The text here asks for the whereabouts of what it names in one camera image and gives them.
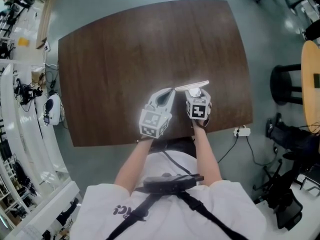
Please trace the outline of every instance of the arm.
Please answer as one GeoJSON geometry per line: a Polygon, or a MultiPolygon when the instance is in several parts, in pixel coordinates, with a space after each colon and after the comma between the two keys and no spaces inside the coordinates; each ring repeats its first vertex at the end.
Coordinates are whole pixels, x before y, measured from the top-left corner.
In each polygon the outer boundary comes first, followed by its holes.
{"type": "Polygon", "coordinates": [[[139,142],[115,178],[114,184],[127,189],[130,195],[135,190],[152,142],[153,139],[139,142]]]}
{"type": "Polygon", "coordinates": [[[209,187],[212,183],[221,181],[222,177],[205,130],[197,126],[193,120],[192,124],[195,136],[194,144],[196,150],[197,170],[198,173],[204,177],[202,184],[209,187]]]}

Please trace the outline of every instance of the power strip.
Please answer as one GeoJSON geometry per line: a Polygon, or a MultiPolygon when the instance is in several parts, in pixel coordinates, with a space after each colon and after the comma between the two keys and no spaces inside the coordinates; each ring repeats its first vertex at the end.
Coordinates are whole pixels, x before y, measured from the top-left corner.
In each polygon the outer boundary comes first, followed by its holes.
{"type": "Polygon", "coordinates": [[[233,133],[235,137],[249,136],[251,134],[251,130],[250,128],[235,128],[233,133]]]}
{"type": "Polygon", "coordinates": [[[45,43],[44,43],[44,50],[47,52],[51,51],[50,44],[48,41],[45,41],[45,43]]]}

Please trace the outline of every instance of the yellow object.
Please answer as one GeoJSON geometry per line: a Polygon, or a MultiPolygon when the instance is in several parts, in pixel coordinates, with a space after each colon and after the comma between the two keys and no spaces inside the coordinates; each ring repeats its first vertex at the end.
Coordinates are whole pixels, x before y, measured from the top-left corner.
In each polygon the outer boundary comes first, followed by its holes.
{"type": "Polygon", "coordinates": [[[25,39],[24,37],[20,37],[18,40],[18,46],[28,46],[29,40],[25,39]]]}

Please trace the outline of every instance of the dark brown tabletop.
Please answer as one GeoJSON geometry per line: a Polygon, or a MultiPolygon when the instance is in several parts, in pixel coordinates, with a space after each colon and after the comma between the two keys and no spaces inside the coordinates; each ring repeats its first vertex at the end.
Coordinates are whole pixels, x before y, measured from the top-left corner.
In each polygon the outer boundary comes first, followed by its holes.
{"type": "MultiPolygon", "coordinates": [[[[209,80],[208,132],[252,123],[246,54],[223,0],[145,5],[94,21],[59,40],[62,103],[76,147],[134,143],[151,94],[209,80]]],[[[193,135],[177,92],[163,138],[193,135]]]]}

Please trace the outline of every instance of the concrete floor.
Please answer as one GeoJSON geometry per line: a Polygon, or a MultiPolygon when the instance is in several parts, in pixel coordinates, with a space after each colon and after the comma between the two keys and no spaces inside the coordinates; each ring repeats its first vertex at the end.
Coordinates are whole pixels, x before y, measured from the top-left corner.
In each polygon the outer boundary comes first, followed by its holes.
{"type": "MultiPolygon", "coordinates": [[[[47,62],[57,62],[58,40],[68,33],[107,15],[164,1],[172,0],[57,0],[49,26],[48,40],[52,51],[48,54],[47,62]]],[[[267,118],[279,111],[289,125],[306,124],[301,105],[286,104],[278,107],[274,103],[269,79],[274,66],[300,63],[304,40],[297,31],[299,27],[306,27],[307,21],[301,13],[298,17],[291,14],[284,0],[262,0],[260,4],[256,4],[255,0],[227,1],[242,37],[250,72],[251,86],[248,88],[252,90],[253,124],[247,125],[251,128],[249,140],[256,161],[266,163],[275,157],[273,142],[264,137],[267,118]]],[[[292,74],[292,77],[293,82],[299,85],[299,72],[292,74]]],[[[233,131],[227,129],[208,134],[217,159],[234,143],[233,131]]],[[[78,184],[82,194],[89,185],[112,183],[134,147],[73,147],[69,132],[61,125],[55,128],[55,133],[71,178],[78,184]]],[[[283,153],[284,150],[280,148],[278,157],[283,153]]],[[[260,166],[253,163],[245,138],[238,140],[219,166],[225,179],[240,182],[249,195],[257,195],[252,191],[252,186],[264,180],[264,173],[260,166]]],[[[282,171],[289,170],[290,166],[291,163],[286,161],[282,171]]]]}

